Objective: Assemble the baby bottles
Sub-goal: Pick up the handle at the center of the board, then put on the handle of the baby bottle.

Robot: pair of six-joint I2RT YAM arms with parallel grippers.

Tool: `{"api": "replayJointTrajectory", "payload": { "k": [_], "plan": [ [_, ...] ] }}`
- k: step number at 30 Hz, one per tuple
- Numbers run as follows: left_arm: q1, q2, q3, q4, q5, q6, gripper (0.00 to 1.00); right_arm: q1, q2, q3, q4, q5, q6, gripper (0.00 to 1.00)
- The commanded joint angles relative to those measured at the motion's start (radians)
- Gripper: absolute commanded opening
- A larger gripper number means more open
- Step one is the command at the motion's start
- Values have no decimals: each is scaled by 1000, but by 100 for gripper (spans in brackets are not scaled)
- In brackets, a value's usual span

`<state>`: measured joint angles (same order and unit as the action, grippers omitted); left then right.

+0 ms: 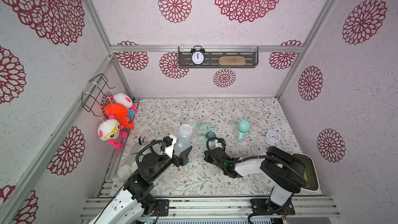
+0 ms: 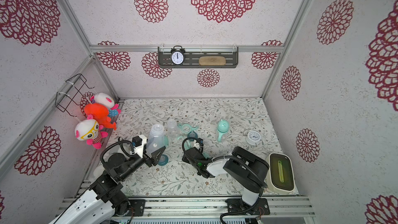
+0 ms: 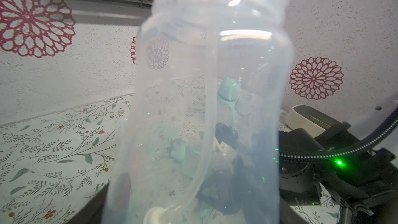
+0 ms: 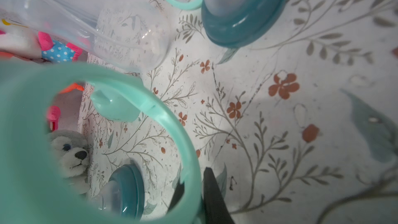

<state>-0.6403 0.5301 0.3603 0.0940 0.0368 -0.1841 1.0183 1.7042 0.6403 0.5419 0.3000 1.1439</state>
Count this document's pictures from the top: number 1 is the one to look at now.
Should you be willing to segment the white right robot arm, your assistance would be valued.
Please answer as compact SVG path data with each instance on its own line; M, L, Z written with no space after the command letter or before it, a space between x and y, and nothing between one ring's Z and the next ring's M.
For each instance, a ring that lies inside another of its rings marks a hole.
M269 210L289 205L291 198L309 186L306 166L293 155L271 146L263 155L233 158L226 153L226 141L212 137L206 141L205 161L221 169L230 178L265 174L275 182L266 206Z

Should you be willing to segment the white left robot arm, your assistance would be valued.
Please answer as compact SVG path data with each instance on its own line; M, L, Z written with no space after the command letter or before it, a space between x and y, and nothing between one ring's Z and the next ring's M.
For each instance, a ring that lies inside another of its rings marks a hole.
M155 181L172 164L186 165L192 146L177 154L177 137L169 135L152 141L135 157L137 170L129 176L106 207L91 221L92 224L133 224L155 209L155 197L150 193Z

